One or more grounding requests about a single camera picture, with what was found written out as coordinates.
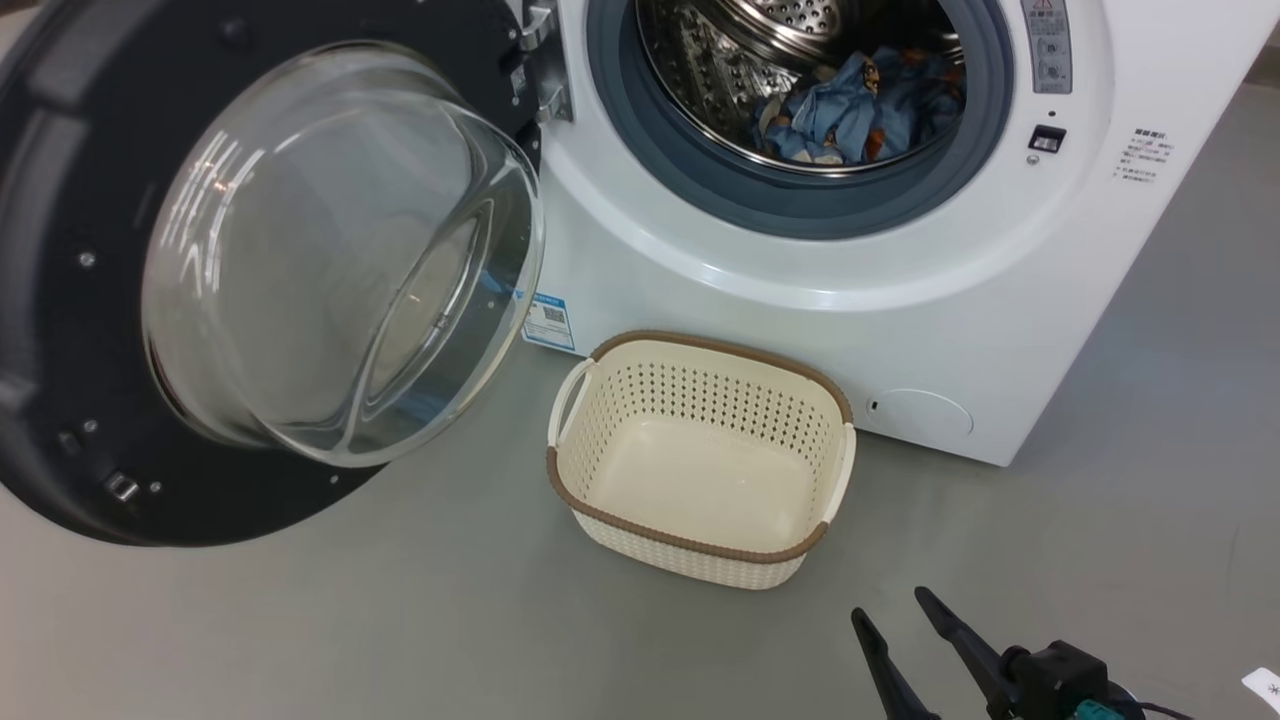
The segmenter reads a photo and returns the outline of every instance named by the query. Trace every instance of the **blue fabric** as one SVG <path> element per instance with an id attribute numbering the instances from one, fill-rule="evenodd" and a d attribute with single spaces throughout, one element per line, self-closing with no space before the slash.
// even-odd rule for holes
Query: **blue fabric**
<path id="1" fill-rule="evenodd" d="M 964 90 L 963 68 L 940 55 L 855 53 L 829 81 L 763 99 L 751 135 L 759 150 L 787 160 L 887 160 L 946 129 L 964 110 Z"/>

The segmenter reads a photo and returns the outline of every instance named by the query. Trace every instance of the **plastic basket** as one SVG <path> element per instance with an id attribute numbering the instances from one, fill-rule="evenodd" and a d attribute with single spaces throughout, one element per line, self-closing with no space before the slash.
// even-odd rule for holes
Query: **plastic basket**
<path id="1" fill-rule="evenodd" d="M 813 369 L 636 332 L 564 378 L 547 445 L 552 486 L 600 544 L 681 575 L 765 589 L 827 532 L 856 436 L 840 388 Z"/>

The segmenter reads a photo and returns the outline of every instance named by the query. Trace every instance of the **gray rubber seal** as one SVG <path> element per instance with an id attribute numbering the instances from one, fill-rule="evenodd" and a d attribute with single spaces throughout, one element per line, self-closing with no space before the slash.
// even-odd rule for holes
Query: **gray rubber seal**
<path id="1" fill-rule="evenodd" d="M 1014 55 L 996 0 L 940 0 L 965 49 L 968 97 L 955 137 L 884 169 L 847 178 L 765 168 L 694 128 L 649 68 L 635 4 L 594 0 L 588 54 L 596 92 L 640 163 L 691 205 L 735 225 L 799 240 L 845 240 L 933 210 L 996 149 L 1009 118 Z"/>

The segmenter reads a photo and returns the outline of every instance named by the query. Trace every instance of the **white label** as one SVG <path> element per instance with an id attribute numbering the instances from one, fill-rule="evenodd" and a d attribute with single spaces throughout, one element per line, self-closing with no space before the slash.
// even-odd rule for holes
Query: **white label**
<path id="1" fill-rule="evenodd" d="M 1151 184 L 1160 177 L 1172 154 L 1174 145 L 1169 142 L 1165 133 L 1138 128 L 1133 131 L 1129 142 L 1120 151 L 1111 177 L 1125 182 Z"/>
<path id="2" fill-rule="evenodd" d="M 568 324 L 568 306 L 564 301 L 535 292 L 529 316 L 525 318 L 525 340 L 572 352 L 573 331 Z"/>
<path id="3" fill-rule="evenodd" d="M 1266 667 L 1258 667 L 1240 682 L 1244 683 L 1244 687 L 1258 693 L 1258 697 L 1265 700 L 1271 710 L 1280 712 L 1280 675 Z"/>
<path id="4" fill-rule="evenodd" d="M 1023 0 L 1032 44 L 1032 92 L 1071 92 L 1071 24 L 1066 0 Z"/>

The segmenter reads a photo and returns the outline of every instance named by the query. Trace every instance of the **washing machine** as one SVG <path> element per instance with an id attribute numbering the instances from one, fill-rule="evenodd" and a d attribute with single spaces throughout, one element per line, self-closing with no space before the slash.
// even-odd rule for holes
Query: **washing machine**
<path id="1" fill-rule="evenodd" d="M 628 329 L 778 351 L 864 429 L 1009 462 L 1280 5 L 815 1 L 735 12 L 914 8 L 884 32 L 963 64 L 963 113 L 859 167 L 753 150 L 746 83 L 700 99 L 762 35 L 701 0 L 4 18 L 0 480 L 101 541 L 237 542 L 445 441 L 521 334 Z M 772 91 L 829 61 L 771 27 Z"/>
<path id="2" fill-rule="evenodd" d="M 660 31 L 677 20 L 634 5 L 561 1 L 575 120 L 547 128 L 526 337 L 584 354 L 660 328 L 767 348 L 833 378 L 860 430 L 996 465 L 1280 14 L 1270 0 L 940 0 L 966 68 L 957 127 L 832 177 L 735 146 L 698 105 L 724 95 L 718 58 L 690 61 Z"/>

